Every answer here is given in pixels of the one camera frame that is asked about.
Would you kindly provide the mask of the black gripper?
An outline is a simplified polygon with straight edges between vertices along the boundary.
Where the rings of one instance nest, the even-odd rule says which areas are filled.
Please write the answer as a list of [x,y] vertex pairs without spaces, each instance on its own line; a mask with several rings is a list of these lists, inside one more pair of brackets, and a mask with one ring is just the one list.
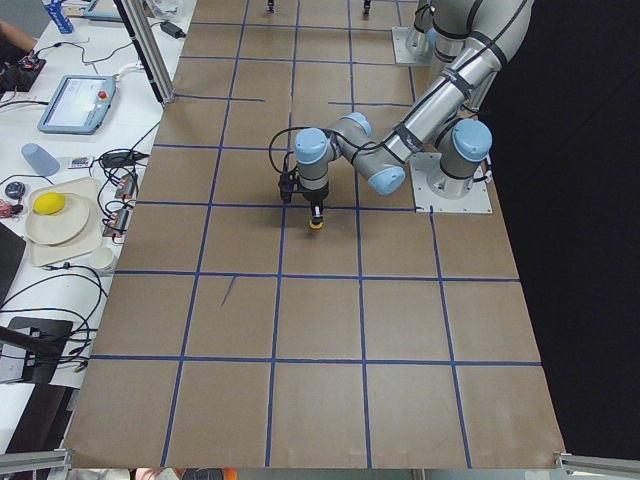
[[308,188],[302,184],[297,169],[294,169],[280,174],[278,188],[283,203],[290,203],[294,194],[301,194],[309,201],[310,217],[315,218],[317,203],[317,218],[323,218],[323,202],[329,195],[328,182],[319,188]]

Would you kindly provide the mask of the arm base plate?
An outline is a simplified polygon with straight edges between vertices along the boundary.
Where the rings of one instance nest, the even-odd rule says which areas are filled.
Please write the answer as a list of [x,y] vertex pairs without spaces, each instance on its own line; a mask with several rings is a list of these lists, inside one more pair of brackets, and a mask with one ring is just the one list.
[[391,29],[395,63],[402,66],[429,66],[434,59],[437,33],[431,28],[420,32],[413,27]]
[[441,169],[441,154],[417,153],[409,159],[415,208],[423,213],[491,214],[488,187],[480,178],[481,168],[473,176],[458,180]]

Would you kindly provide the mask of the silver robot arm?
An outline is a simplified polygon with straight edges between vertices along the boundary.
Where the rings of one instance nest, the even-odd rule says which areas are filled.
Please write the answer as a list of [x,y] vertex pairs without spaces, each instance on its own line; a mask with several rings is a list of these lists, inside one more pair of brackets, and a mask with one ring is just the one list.
[[302,196],[311,210],[310,225],[322,226],[324,201],[329,195],[329,165],[344,158],[367,184],[382,196],[404,183],[408,165],[421,165],[414,180],[415,194],[425,191],[458,201],[491,180],[489,128],[458,111],[492,72],[481,62],[445,69],[387,137],[376,142],[366,116],[353,112],[326,128],[298,127],[293,168],[279,170],[283,203]]
[[494,63],[492,72],[474,85],[466,106],[482,105],[497,73],[521,47],[531,19],[532,1],[420,1],[414,29],[434,36],[436,71],[456,69],[474,48]]

